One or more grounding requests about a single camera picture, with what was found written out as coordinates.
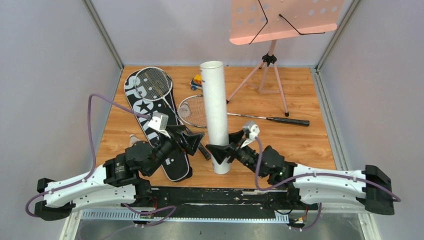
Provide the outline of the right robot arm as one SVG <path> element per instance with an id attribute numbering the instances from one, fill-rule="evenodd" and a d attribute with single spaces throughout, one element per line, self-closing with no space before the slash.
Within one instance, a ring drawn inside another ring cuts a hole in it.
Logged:
<path id="1" fill-rule="evenodd" d="M 330 170 L 310 167 L 285 160 L 270 145 L 249 147 L 256 135 L 243 130 L 228 135 L 229 144 L 208 144 L 206 149 L 218 163 L 238 160 L 255 174 L 267 178 L 269 188 L 287 191 L 286 204 L 292 209 L 301 205 L 339 203 L 363 206 L 378 215 L 394 215 L 394 202 L 400 199 L 392 192 L 392 181 L 379 167 L 366 165 L 363 170 Z"/>

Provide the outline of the colourful toy car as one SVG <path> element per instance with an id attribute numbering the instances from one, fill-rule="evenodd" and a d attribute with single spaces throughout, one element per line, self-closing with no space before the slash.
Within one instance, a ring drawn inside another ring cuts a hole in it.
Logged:
<path id="1" fill-rule="evenodd" d="M 200 74 L 196 74 L 194 78 L 192 78 L 191 82 L 190 82 L 190 89 L 192 91 L 195 90 L 202 90 L 202 77 Z"/>

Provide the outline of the shuttlecock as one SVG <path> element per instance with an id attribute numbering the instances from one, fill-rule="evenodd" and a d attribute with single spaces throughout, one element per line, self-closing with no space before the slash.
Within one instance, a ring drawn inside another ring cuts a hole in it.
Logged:
<path id="1" fill-rule="evenodd" d="M 179 106 L 178 114 L 182 118 L 187 118 L 190 116 L 191 111 L 190 111 L 189 104 L 187 102 L 184 102 Z"/>
<path id="2" fill-rule="evenodd" d="M 136 143 L 138 143 L 140 141 L 141 140 L 135 134 L 131 134 L 129 136 L 129 146 L 130 147 L 134 146 Z"/>

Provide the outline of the white racket on bag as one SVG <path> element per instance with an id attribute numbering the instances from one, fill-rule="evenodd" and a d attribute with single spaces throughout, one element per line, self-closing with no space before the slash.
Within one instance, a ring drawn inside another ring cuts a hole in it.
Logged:
<path id="1" fill-rule="evenodd" d="M 139 70 L 134 78 L 134 87 L 143 100 L 150 102 L 162 101 L 168 107 L 171 106 L 166 100 L 166 96 L 171 92 L 173 82 L 167 77 L 165 72 L 158 67 L 145 67 Z M 155 131 L 169 137 L 166 130 Z M 187 126 L 185 131 L 186 133 L 194 133 L 190 131 Z"/>

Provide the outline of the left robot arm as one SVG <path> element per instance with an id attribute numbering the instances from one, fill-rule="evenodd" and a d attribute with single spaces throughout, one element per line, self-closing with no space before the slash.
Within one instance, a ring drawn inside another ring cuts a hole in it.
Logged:
<path id="1" fill-rule="evenodd" d="M 86 176 L 54 181 L 41 178 L 37 191 L 43 199 L 34 205 L 34 215 L 45 221 L 67 218 L 72 212 L 94 206 L 149 206 L 153 201 L 150 181 L 146 177 L 171 158 L 172 153 L 193 156 L 204 132 L 186 132 L 184 125 L 171 125 L 160 133 L 156 144 L 134 140 L 130 147 Z"/>

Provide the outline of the white shuttlecock tube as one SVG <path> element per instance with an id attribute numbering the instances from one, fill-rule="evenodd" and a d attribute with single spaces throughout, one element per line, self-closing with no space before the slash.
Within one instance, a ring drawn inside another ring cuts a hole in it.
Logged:
<path id="1" fill-rule="evenodd" d="M 200 64 L 204 110 L 210 145 L 229 144 L 224 64 L 218 60 Z"/>

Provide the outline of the pink music stand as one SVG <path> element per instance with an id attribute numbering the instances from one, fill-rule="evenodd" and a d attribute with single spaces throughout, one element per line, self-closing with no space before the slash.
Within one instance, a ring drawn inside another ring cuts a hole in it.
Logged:
<path id="1" fill-rule="evenodd" d="M 256 89 L 266 93 L 264 83 L 270 66 L 277 79 L 284 114 L 289 116 L 277 58 L 274 54 L 278 40 L 300 36 L 321 35 L 337 29 L 337 20 L 344 1 L 342 0 L 233 0 L 231 1 L 231 21 L 229 41 L 234 45 L 251 45 L 269 42 L 270 47 L 261 61 L 231 93 L 230 102 L 236 93 L 259 69 L 263 69 L 262 79 Z"/>

